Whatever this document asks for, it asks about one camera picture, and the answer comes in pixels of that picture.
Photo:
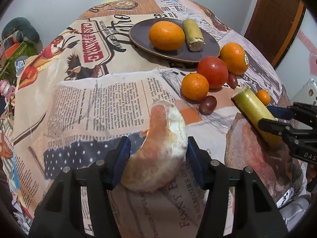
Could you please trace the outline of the sugarcane piece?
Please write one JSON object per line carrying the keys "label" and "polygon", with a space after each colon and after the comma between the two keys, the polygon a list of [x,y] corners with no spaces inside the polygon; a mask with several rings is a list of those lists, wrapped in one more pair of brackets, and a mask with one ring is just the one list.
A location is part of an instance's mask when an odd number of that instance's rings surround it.
{"label": "sugarcane piece", "polygon": [[185,33],[186,43],[189,50],[192,52],[201,51],[205,46],[205,41],[196,21],[188,18],[183,21],[182,28]]}
{"label": "sugarcane piece", "polygon": [[247,85],[244,85],[242,89],[232,97],[232,101],[271,148],[278,147],[282,143],[280,136],[261,131],[258,128],[258,122],[261,119],[276,120]]}

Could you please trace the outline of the peeled sweet potato piece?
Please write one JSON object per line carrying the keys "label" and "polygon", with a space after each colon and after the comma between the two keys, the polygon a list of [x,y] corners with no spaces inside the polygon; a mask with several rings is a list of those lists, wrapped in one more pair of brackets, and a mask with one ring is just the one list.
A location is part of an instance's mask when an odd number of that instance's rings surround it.
{"label": "peeled sweet potato piece", "polygon": [[134,192],[154,192],[176,178],[187,151],[187,133],[177,107],[154,101],[142,146],[127,161],[121,183]]}

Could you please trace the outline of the large Dole orange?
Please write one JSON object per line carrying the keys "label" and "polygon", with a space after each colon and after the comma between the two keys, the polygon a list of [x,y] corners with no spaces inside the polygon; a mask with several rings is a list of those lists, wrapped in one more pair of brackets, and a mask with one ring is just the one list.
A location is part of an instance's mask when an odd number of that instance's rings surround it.
{"label": "large Dole orange", "polygon": [[163,51],[175,51],[185,42],[185,34],[181,27],[169,21],[154,23],[148,34],[150,43]]}

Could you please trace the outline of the small mandarin at edge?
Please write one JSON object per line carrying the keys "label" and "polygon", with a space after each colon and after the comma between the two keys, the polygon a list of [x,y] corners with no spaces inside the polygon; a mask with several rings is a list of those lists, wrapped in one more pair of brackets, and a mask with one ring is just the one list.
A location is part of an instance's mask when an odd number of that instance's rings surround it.
{"label": "small mandarin at edge", "polygon": [[266,90],[258,90],[256,96],[265,106],[268,106],[270,104],[271,97]]}

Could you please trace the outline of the red grape near sugarcane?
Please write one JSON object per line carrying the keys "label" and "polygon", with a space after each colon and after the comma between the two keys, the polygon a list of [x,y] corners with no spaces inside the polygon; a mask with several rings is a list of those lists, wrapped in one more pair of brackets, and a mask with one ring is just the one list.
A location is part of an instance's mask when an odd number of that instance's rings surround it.
{"label": "red grape near sugarcane", "polygon": [[229,73],[227,78],[227,84],[230,88],[235,89],[238,86],[237,76]]}

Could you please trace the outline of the dark grape near mandarin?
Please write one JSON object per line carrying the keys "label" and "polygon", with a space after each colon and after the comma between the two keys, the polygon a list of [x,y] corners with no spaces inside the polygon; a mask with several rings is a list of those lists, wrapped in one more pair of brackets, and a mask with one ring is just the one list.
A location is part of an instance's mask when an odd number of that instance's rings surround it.
{"label": "dark grape near mandarin", "polygon": [[199,112],[203,115],[210,115],[217,106],[217,99],[214,96],[206,96],[199,105]]}

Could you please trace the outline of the red tomato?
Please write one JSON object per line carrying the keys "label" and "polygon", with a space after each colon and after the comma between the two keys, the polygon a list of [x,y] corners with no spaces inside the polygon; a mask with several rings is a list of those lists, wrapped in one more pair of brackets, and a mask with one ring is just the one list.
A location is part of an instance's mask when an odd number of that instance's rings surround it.
{"label": "red tomato", "polygon": [[205,57],[199,62],[197,73],[208,80],[211,90],[221,88],[228,78],[228,70],[225,63],[218,57],[213,56]]}

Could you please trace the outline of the small mandarin by tomato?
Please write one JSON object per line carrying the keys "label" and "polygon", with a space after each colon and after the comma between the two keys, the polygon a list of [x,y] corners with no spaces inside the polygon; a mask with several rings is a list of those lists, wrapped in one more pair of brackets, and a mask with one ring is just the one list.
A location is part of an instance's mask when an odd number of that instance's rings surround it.
{"label": "small mandarin by tomato", "polygon": [[180,90],[185,98],[198,102],[206,97],[209,88],[206,77],[199,73],[190,73],[183,78]]}

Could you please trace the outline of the pink toy figure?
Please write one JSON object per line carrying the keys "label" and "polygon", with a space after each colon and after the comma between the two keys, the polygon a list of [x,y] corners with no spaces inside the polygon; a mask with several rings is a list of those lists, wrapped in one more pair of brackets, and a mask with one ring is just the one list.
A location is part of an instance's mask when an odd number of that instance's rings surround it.
{"label": "pink toy figure", "polygon": [[15,92],[15,89],[16,87],[11,85],[9,81],[0,80],[0,92],[5,99],[8,99],[10,95]]}

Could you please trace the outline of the newspaper print tablecloth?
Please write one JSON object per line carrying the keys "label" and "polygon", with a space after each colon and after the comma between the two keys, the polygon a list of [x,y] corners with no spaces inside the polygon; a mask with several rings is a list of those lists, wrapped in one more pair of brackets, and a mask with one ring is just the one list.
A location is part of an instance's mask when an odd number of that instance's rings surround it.
{"label": "newspaper print tablecloth", "polygon": [[150,126],[167,124],[153,134],[155,148],[163,133],[182,148],[193,136],[212,158],[228,167],[255,169],[278,207],[305,193],[306,169],[290,158],[285,145],[270,148],[233,104],[235,90],[213,90],[215,112],[201,116],[180,91],[196,66],[149,53],[130,39],[146,20],[196,21],[207,33],[190,60],[218,55],[230,42],[243,47],[248,70],[239,86],[264,89],[274,106],[288,106],[286,89],[272,65],[245,37],[224,25],[206,7],[187,0],[122,0],[86,11],[38,56],[27,59],[12,104],[2,115],[7,147],[3,170],[11,198],[8,207],[18,229],[28,234],[35,209],[60,171],[85,169],[106,156],[122,136],[131,151],[146,144]]}

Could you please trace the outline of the green storage box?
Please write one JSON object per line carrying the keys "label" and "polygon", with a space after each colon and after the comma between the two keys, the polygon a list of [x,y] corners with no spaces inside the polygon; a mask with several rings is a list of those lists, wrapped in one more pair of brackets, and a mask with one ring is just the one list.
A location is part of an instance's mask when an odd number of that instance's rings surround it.
{"label": "green storage box", "polygon": [[16,68],[14,63],[19,57],[31,57],[36,55],[36,49],[28,42],[16,43],[1,57],[1,80],[13,83],[16,80]]}

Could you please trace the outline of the purple ceramic plate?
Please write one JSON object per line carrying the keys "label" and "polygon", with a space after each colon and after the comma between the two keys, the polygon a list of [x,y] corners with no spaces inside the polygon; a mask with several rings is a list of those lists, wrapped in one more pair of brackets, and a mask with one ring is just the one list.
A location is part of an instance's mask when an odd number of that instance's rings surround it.
{"label": "purple ceramic plate", "polygon": [[182,47],[175,51],[162,51],[155,48],[149,40],[149,30],[153,24],[161,21],[172,22],[179,27],[182,27],[182,21],[170,18],[152,18],[143,20],[136,23],[129,32],[130,40],[135,46],[147,51],[150,54],[157,55],[158,57],[174,60],[185,63],[199,63],[201,59],[207,56],[218,57],[220,53],[220,46],[215,38],[208,32],[201,28],[204,37],[205,46],[199,52],[193,52],[188,48],[186,41]]}

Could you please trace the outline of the grey plush toy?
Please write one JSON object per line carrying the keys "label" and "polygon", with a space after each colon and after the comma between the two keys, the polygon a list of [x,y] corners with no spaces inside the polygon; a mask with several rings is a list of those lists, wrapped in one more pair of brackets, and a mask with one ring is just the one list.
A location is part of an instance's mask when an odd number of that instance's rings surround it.
{"label": "grey plush toy", "polygon": [[40,40],[39,33],[30,21],[23,17],[17,17],[9,21],[5,25],[1,37],[2,39],[12,37],[14,41],[26,41],[32,44],[36,44]]}

